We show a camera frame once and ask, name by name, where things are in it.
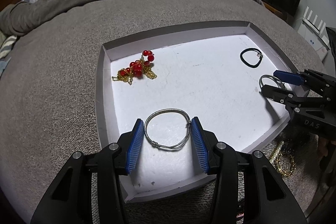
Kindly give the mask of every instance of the red bead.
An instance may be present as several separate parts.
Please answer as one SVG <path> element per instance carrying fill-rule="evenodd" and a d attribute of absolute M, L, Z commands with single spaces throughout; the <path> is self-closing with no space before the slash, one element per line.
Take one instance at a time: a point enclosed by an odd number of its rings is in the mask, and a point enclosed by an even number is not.
<path fill-rule="evenodd" d="M 135 77 L 141 77 L 141 75 L 142 75 L 142 71 L 141 70 L 137 70 L 137 71 L 134 72 L 134 76 Z"/>
<path fill-rule="evenodd" d="M 154 61 L 154 55 L 149 55 L 147 57 L 147 59 L 148 59 L 149 62 L 153 62 Z"/>
<path fill-rule="evenodd" d="M 134 71 L 142 71 L 142 65 L 141 64 L 137 64 L 133 67 Z"/>

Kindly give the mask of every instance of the white foam board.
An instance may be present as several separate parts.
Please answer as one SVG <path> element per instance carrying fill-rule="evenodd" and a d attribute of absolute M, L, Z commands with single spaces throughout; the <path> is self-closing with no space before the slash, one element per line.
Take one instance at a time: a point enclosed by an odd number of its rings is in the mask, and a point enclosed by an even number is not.
<path fill-rule="evenodd" d="M 268 137 L 272 126 L 288 120 L 288 112 L 260 94 L 260 76 L 272 75 L 278 68 L 266 54 L 258 68 L 244 65 L 239 55 L 249 47 L 259 48 L 242 34 L 153 49 L 155 80 L 144 76 L 134 79 L 132 85 L 112 82 L 118 135 L 131 131 L 137 118 L 145 121 L 157 110 L 179 108 L 190 118 L 198 116 L 203 128 L 214 132 L 219 141 L 237 151 L 252 151 Z M 113 60 L 111 76 L 140 56 L 139 52 Z M 247 52 L 244 57 L 250 63 L 258 62 L 255 52 Z M 268 79 L 264 83 L 273 85 Z M 165 145 L 178 143 L 185 133 L 185 119 L 177 113 L 159 115 L 148 126 L 151 138 Z M 110 134 L 109 141 L 117 141 L 116 137 L 115 132 Z M 207 176 L 199 168 L 191 140 L 179 151 L 162 151 L 144 138 L 136 169 L 123 184 L 135 189 L 135 195 L 127 197 L 130 200 L 197 181 L 205 183 Z"/>

